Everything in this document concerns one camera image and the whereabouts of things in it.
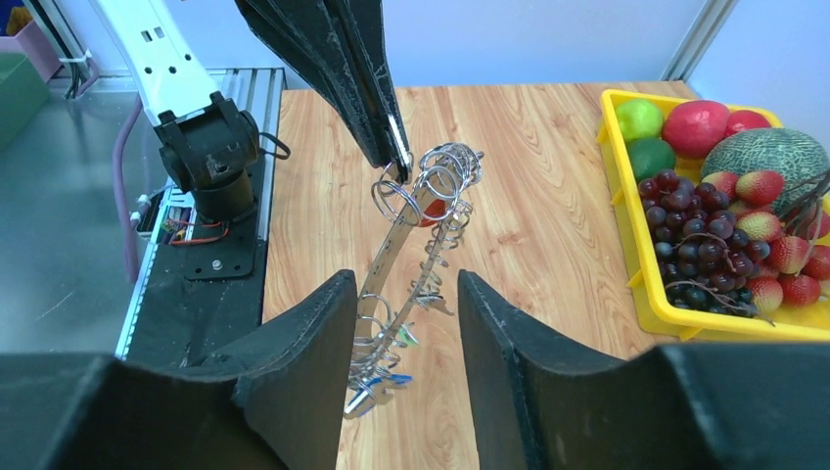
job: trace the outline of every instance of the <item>white wall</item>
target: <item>white wall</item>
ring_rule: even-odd
[[[282,65],[233,0],[164,1],[206,67]],[[60,2],[102,69],[125,71],[88,1]],[[386,0],[387,54],[395,85],[655,80],[704,3]]]
[[[688,83],[769,109],[830,151],[830,2],[739,1]]]

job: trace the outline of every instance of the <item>wooden table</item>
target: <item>wooden table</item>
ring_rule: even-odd
[[[416,157],[460,141],[485,152],[464,245],[442,292],[455,309],[458,269],[477,271],[515,306],[604,353],[631,357],[659,339],[637,325],[602,160],[594,142],[606,88],[693,97],[680,82],[401,88]],[[336,270],[358,287],[390,223],[372,203],[379,171],[313,91],[283,95],[264,318],[294,306]],[[384,293],[401,306],[429,230],[410,236]],[[415,378],[389,405],[345,421],[339,469],[477,469],[457,316],[417,309],[421,345],[403,352]]]

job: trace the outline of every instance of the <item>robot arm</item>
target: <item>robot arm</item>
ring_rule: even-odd
[[[90,3],[138,85],[167,173],[193,194],[203,218],[248,215],[254,195],[244,169],[259,153],[254,119],[222,96],[163,0]],[[380,0],[355,8],[347,0],[273,3],[236,0],[252,32],[339,112],[369,164],[408,182],[411,162],[386,63]]]

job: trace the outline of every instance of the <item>melon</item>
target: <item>melon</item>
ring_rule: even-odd
[[[749,129],[723,139],[709,152],[701,167],[701,178],[718,171],[743,175],[759,169],[769,169],[784,176],[784,192],[772,203],[772,210],[780,213],[788,204],[814,189],[815,184],[788,189],[830,170],[830,158],[817,140],[800,130]]]

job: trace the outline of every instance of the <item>lime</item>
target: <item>lime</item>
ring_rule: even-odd
[[[615,109],[615,114],[625,142],[658,137],[666,120],[657,105],[643,99],[622,103]]]
[[[674,169],[676,158],[668,142],[656,137],[635,140],[627,145],[634,179],[639,183],[663,169]]]

